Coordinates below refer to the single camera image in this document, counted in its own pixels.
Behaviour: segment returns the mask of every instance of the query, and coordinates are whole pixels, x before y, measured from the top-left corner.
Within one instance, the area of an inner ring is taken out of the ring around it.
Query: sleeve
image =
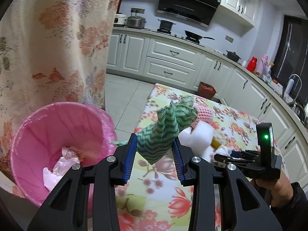
[[[291,185],[294,193],[290,202],[283,207],[271,208],[284,231],[293,230],[292,226],[294,226],[295,222],[296,226],[299,224],[298,219],[300,222],[304,221],[299,217],[304,214],[304,210],[308,207],[306,195],[301,189],[299,183],[294,182]]]

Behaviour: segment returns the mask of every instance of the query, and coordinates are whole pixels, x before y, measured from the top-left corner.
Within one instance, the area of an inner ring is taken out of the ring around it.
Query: gas stove
[[[169,36],[172,36],[172,37],[175,37],[175,38],[178,38],[178,39],[182,39],[182,40],[189,41],[189,42],[200,45],[200,41],[196,41],[195,39],[189,38],[189,37],[186,37],[186,36],[180,36],[180,35],[177,35],[177,34],[173,34],[173,33],[171,33],[171,31],[163,30],[163,29],[160,29],[160,28],[158,30],[151,30],[151,31],[152,32],[158,32],[158,33],[165,34],[165,35],[169,35]]]

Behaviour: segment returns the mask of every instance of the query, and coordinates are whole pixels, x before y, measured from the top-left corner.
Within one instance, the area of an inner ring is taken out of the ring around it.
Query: screw
[[[80,169],[80,167],[81,167],[81,165],[79,163],[75,163],[75,164],[72,165],[73,170],[78,170],[78,169]]]
[[[114,162],[115,160],[116,160],[116,157],[114,157],[114,156],[107,157],[108,162]]]
[[[201,162],[201,158],[200,157],[192,157],[192,161],[198,163],[198,162]]]
[[[236,166],[234,164],[229,164],[227,168],[230,170],[236,170]]]

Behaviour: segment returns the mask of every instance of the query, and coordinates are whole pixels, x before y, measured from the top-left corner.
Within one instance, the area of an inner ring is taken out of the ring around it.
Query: trash can
[[[198,91],[197,91],[198,96],[211,100],[215,94],[216,94],[216,90],[212,85],[209,85],[204,82],[200,82]]]
[[[102,109],[76,102],[56,102],[30,115],[15,134],[11,167],[16,184],[40,207],[49,194],[43,183],[43,168],[52,170],[62,156],[62,146],[74,146],[84,154],[83,166],[97,164],[113,155],[116,133],[112,118]],[[93,187],[88,209],[92,211]]]

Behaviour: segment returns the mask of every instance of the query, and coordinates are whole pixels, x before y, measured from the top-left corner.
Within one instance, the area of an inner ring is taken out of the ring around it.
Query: window
[[[285,16],[278,52],[272,68],[272,77],[284,87],[291,74],[301,77],[302,88],[298,101],[303,106],[308,103],[308,21]],[[295,80],[290,96],[298,93],[300,83]]]

